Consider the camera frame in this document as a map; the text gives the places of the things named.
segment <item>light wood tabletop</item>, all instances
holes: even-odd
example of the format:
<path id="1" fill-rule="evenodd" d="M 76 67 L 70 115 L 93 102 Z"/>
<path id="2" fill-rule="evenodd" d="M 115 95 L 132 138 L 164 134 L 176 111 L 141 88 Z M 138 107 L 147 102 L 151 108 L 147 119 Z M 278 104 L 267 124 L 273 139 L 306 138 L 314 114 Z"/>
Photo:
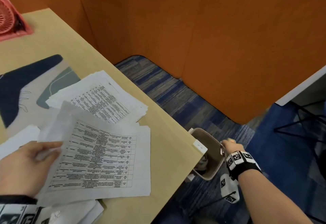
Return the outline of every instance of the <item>light wood tabletop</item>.
<path id="1" fill-rule="evenodd" d="M 104 199 L 107 208 L 97 223 L 150 223 L 202 157 L 195 138 L 50 9 L 23 16 L 35 33 L 0 42 L 0 74 L 60 54 L 80 78 L 105 70 L 148 106 L 139 122 L 151 128 L 151 194 Z M 7 137 L 0 126 L 2 143 Z"/>

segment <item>forearm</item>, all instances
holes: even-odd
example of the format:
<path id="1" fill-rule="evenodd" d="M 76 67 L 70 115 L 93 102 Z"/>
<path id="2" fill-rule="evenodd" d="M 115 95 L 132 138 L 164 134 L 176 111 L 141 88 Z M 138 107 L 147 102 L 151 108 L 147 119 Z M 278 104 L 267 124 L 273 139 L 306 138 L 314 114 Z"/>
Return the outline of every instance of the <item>forearm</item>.
<path id="1" fill-rule="evenodd" d="M 259 171 L 250 169 L 238 177 L 254 224 L 311 224 L 301 209 Z"/>

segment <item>black cable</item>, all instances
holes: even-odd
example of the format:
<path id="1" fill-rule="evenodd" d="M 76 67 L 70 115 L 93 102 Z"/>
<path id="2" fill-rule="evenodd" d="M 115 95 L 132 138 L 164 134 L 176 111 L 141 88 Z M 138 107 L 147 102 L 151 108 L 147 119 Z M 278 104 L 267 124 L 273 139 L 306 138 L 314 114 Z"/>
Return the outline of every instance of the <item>black cable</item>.
<path id="1" fill-rule="evenodd" d="M 222 199 L 224 199 L 224 198 L 226 198 L 226 197 L 229 197 L 229 196 L 231 196 L 231 195 L 234 194 L 234 193 L 236 193 L 236 191 L 234 191 L 234 192 L 232 192 L 232 193 L 230 193 L 230 194 L 227 194 L 225 197 L 221 197 L 221 198 L 219 198 L 219 199 L 217 199 L 217 200 L 215 200 L 215 201 L 213 201 L 213 202 L 210 202 L 210 203 L 208 203 L 208 204 L 206 204 L 206 205 L 204 205 L 204 206 L 199 207 L 198 209 L 196 209 L 196 210 L 195 210 L 195 211 L 190 215 L 190 217 L 193 217 L 193 215 L 196 214 L 199 210 L 201 210 L 201 209 L 203 209 L 203 208 L 206 208 L 207 206 L 212 205 L 212 204 L 214 204 L 214 203 L 216 203 L 216 202 L 218 202 L 218 201 L 221 201 Z"/>

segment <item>blue striped carpet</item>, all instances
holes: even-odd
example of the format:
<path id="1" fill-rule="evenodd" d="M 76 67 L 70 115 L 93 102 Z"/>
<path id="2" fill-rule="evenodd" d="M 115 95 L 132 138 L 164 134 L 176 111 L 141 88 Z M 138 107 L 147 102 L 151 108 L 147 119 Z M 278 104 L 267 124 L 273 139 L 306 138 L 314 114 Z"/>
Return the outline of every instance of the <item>blue striped carpet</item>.
<path id="1" fill-rule="evenodd" d="M 255 134 L 247 125 L 239 125 L 228 119 L 180 79 L 172 77 L 143 56 L 129 57 L 116 67 L 186 130 L 200 127 L 219 141 L 231 137 L 245 147 Z M 223 173 L 226 173 L 226 168 L 211 181 L 196 177 L 191 183 L 181 185 L 175 194 L 177 201 L 192 214 L 199 206 L 220 198 L 219 178 Z M 230 206 L 226 201 L 220 201 L 203 209 L 200 214 L 220 223 L 248 221 L 249 214 L 243 201 L 231 212 Z"/>

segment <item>sheet of paper held in hand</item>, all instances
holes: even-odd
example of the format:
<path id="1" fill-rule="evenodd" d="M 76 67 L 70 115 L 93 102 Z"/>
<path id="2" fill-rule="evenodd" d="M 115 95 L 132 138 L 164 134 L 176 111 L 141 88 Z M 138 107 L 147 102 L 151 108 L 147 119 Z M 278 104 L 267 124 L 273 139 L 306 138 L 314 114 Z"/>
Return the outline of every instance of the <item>sheet of paper held in hand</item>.
<path id="1" fill-rule="evenodd" d="M 68 101 L 96 117 L 116 124 L 135 123 L 146 114 L 147 106 L 124 91 L 105 71 L 96 72 L 59 90 L 46 103 L 60 108 Z"/>
<path id="2" fill-rule="evenodd" d="M 103 121 L 64 101 L 44 141 L 63 141 L 37 196 L 41 206 L 99 198 L 149 196 L 150 128 Z"/>

